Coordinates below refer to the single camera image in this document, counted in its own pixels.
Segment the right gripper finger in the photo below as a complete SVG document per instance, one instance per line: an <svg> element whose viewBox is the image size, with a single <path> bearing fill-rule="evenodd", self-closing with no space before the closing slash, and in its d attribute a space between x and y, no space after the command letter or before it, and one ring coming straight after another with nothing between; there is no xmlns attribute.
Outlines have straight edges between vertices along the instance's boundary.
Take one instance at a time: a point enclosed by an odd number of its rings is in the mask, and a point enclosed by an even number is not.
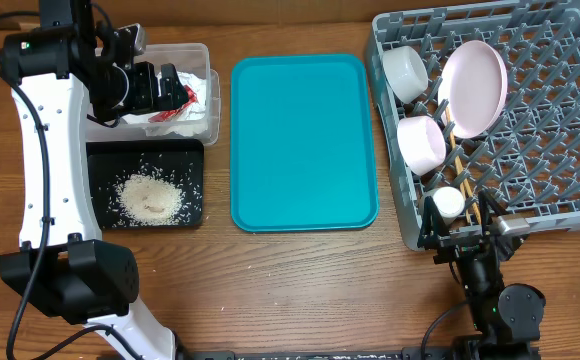
<svg viewBox="0 0 580 360"><path fill-rule="evenodd" d="M431 196L426 197L417 246L419 248L437 248L441 240L449 238L449 229L436 203Z"/></svg>
<svg viewBox="0 0 580 360"><path fill-rule="evenodd" d="M483 235L487 235L490 232L495 217L508 214L507 210L487 190L481 190L478 193L478 207Z"/></svg>

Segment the white paper cup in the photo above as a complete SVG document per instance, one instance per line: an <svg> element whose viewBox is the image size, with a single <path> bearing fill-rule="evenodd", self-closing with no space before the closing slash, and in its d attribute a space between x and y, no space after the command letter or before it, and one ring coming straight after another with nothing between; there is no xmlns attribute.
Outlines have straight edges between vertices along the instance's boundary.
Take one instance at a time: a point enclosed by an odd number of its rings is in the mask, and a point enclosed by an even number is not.
<svg viewBox="0 0 580 360"><path fill-rule="evenodd" d="M446 225L450 225L465 210L465 197L454 187L444 186L425 192L419 201L420 213L424 212L427 197L433 199Z"/></svg>

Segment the red snack wrapper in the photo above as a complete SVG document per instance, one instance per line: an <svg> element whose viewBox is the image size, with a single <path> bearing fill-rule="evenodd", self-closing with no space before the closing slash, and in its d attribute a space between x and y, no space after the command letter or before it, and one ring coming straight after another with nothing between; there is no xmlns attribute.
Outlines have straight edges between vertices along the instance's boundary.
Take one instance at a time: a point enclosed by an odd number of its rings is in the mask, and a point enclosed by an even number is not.
<svg viewBox="0 0 580 360"><path fill-rule="evenodd" d="M182 105L181 107L179 107L178 109L175 109L175 110L168 110L168 111L159 112L156 115L151 116L148 119L148 122L149 123L162 123L162 122L172 121L173 119L176 119L177 117L179 117L188 107L190 107L193 103L195 103L197 101L196 92L189 85L185 85L184 90L186 91L186 93L188 95L188 101L184 105Z"/></svg>

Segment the white napkin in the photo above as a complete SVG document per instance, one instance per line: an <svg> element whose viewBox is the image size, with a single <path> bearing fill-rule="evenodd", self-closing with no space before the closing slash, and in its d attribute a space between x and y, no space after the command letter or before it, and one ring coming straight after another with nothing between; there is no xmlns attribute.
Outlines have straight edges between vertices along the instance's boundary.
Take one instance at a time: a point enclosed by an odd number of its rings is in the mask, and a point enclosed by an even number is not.
<svg viewBox="0 0 580 360"><path fill-rule="evenodd" d="M159 112L143 115L126 115L122 118L128 125L139 125L147 136L164 136L176 134L184 137L193 137L205 132L209 125L207 113L207 81L192 73L177 72L179 82L189 85L197 95L197 101L188 107L179 117L162 123L149 123L148 119Z"/></svg>

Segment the small white plate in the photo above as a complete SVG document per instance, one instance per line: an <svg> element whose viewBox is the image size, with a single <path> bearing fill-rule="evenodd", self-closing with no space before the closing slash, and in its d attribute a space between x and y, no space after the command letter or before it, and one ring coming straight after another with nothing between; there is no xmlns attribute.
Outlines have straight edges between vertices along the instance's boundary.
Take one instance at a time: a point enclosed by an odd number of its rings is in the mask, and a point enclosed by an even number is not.
<svg viewBox="0 0 580 360"><path fill-rule="evenodd" d="M429 116L402 119L397 126L397 140L405 164L417 176L431 172L446 158L442 131Z"/></svg>

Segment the large white plate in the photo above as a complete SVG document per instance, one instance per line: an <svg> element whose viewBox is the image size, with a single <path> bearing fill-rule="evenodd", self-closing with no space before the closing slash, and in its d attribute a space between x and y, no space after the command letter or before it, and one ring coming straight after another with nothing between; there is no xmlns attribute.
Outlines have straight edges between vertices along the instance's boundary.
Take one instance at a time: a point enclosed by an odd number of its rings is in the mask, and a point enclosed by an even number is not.
<svg viewBox="0 0 580 360"><path fill-rule="evenodd" d="M437 102L448 101L453 133L471 139L488 130L505 105L508 78L501 55L486 42L468 41L448 58Z"/></svg>

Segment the grey bowl of rice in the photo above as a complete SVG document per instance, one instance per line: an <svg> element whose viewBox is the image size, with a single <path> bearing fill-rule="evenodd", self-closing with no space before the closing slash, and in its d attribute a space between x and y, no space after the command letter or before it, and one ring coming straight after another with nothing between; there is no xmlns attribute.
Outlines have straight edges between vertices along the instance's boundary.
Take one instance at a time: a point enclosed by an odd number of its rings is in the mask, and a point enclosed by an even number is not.
<svg viewBox="0 0 580 360"><path fill-rule="evenodd" d="M422 58L410 46L386 51L382 56L386 80L401 103L411 103L428 87L428 74Z"/></svg>

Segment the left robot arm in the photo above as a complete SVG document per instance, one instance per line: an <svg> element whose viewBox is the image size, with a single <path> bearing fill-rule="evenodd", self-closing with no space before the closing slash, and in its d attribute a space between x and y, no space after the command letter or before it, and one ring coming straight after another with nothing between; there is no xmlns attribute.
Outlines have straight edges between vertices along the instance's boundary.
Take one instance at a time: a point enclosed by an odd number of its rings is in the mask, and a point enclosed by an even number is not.
<svg viewBox="0 0 580 360"><path fill-rule="evenodd" d="M85 126L174 110L188 99L173 65L140 60L138 25L95 20L88 1L43 1L39 26L10 35L0 77L21 125L25 209L0 276L23 306L97 333L125 359L183 359L178 336L139 296L132 251L107 243L92 205Z"/></svg>

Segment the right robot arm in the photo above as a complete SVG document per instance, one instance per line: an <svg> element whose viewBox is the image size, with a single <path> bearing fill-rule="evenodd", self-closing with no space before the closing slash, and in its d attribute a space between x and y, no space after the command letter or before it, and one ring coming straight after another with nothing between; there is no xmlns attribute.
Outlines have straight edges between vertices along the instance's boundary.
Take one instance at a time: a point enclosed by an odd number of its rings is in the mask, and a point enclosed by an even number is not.
<svg viewBox="0 0 580 360"><path fill-rule="evenodd" d="M545 295L536 287L506 285L500 265L525 242L529 224L507 212L486 191L478 194L481 231L453 238L435 202L424 200L418 246L434 250L436 264L447 263L462 285L465 300L442 313L428 327L418 349L421 359L539 359L532 344L540 339ZM446 318L468 307L475 335L458 336L450 346L427 348L434 329Z"/></svg>

